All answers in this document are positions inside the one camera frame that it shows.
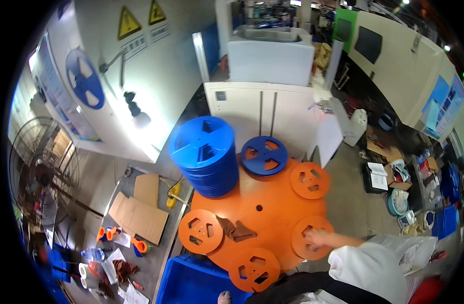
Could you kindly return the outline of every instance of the paper towel roll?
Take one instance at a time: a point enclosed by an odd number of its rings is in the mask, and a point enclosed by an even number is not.
[[[91,279],[96,280],[97,282],[100,281],[100,277],[96,275],[91,269],[89,264],[80,263],[78,264],[78,271],[80,272],[80,276],[83,279]]]
[[[99,281],[93,279],[80,278],[84,289],[95,289],[99,287]]]

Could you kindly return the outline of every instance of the water bottle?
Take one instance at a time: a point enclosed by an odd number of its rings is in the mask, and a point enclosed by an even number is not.
[[[90,261],[103,261],[103,259],[105,259],[105,254],[100,248],[87,248],[80,252],[80,254]]]

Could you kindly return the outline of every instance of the blue reel poster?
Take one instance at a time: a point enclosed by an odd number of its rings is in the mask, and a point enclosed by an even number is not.
[[[38,47],[33,74],[41,86],[46,98],[53,105],[63,124],[78,139],[102,142],[88,120],[80,113],[81,108],[71,98],[61,81],[48,47],[47,34]]]

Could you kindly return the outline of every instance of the poster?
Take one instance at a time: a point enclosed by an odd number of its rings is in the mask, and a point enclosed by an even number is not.
[[[81,108],[71,98],[53,65],[47,33],[38,47],[32,71],[36,82],[43,89],[46,99],[53,105],[66,127],[80,140],[102,142],[88,120],[80,113]]]
[[[450,86],[441,76],[438,76],[432,94],[422,110],[423,113],[427,110],[430,102],[436,102],[439,108],[436,127],[434,130],[427,127],[424,132],[439,139],[452,124],[452,120],[464,102],[464,88],[457,75],[454,75],[454,80]]]

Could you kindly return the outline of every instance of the stack of blue reels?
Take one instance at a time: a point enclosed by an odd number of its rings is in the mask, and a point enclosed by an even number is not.
[[[217,198],[239,180],[234,131],[223,119],[194,118],[170,138],[171,159],[190,184],[204,197]]]

